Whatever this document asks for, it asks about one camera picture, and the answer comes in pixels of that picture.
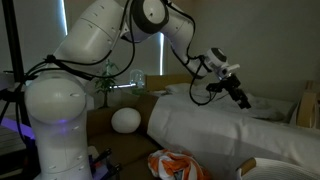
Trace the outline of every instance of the orange cloth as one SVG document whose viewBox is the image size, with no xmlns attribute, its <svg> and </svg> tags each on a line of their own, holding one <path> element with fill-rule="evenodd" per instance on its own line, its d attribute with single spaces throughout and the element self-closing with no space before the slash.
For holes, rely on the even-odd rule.
<svg viewBox="0 0 320 180">
<path fill-rule="evenodd" d="M 209 180 L 209 173 L 188 153 L 174 153 L 167 149 L 158 150 L 148 157 L 148 166 L 155 177 L 181 180 Z"/>
</svg>

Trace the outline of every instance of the purple light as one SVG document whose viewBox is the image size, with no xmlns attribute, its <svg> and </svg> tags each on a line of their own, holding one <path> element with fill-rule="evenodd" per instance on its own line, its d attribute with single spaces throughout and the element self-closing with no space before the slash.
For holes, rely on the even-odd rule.
<svg viewBox="0 0 320 180">
<path fill-rule="evenodd" d="M 9 118 L 4 117 L 2 119 L 1 126 L 11 129 L 12 131 L 18 132 L 17 122 Z M 31 127 L 21 123 L 20 123 L 20 127 L 21 127 L 21 132 L 24 136 L 27 136 L 30 139 L 34 139 L 34 134 Z"/>
<path fill-rule="evenodd" d="M 62 119 L 62 120 L 59 121 L 59 124 L 64 124 L 64 123 L 66 123 L 66 122 L 67 122 L 67 120 Z"/>
</svg>

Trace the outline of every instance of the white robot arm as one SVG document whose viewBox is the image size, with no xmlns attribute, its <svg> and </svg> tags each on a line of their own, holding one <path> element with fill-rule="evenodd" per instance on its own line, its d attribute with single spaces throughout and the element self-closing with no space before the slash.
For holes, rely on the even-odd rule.
<svg viewBox="0 0 320 180">
<path fill-rule="evenodd" d="M 210 49 L 195 58 L 188 55 L 194 24 L 172 2 L 128 0 L 123 8 L 113 0 L 97 0 L 50 56 L 46 69 L 54 71 L 41 73 L 26 89 L 25 102 L 41 167 L 37 179 L 92 179 L 87 159 L 83 88 L 90 78 L 74 72 L 94 74 L 120 38 L 142 42 L 156 32 L 162 32 L 170 40 L 177 59 L 195 77 L 202 78 L 212 71 L 221 81 L 234 77 L 231 71 L 238 65 L 230 66 L 219 49 Z M 67 67 L 61 60 L 69 61 Z M 224 84 L 232 90 L 239 85 Z"/>
</svg>

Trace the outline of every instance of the headboard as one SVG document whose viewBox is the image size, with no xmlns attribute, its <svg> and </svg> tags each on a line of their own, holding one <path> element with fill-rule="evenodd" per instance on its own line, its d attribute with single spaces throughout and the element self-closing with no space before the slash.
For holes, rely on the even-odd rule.
<svg viewBox="0 0 320 180">
<path fill-rule="evenodd" d="M 178 83 L 191 83 L 192 76 L 190 74 L 174 74 L 174 75 L 146 75 L 145 87 L 147 91 L 164 90 L 167 85 Z"/>
<path fill-rule="evenodd" d="M 306 128 L 320 127 L 319 101 L 320 83 L 307 81 L 297 112 L 297 126 Z"/>
</svg>

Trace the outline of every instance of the white bedsheet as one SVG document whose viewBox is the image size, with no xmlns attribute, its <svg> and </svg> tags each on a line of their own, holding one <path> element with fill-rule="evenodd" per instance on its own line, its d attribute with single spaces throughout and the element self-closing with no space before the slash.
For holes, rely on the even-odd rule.
<svg viewBox="0 0 320 180">
<path fill-rule="evenodd" d="M 320 174 L 320 134 L 198 107 L 186 95 L 159 98 L 148 134 L 165 148 L 190 151 L 220 179 L 234 179 L 236 168 L 250 157 L 281 160 Z"/>
</svg>

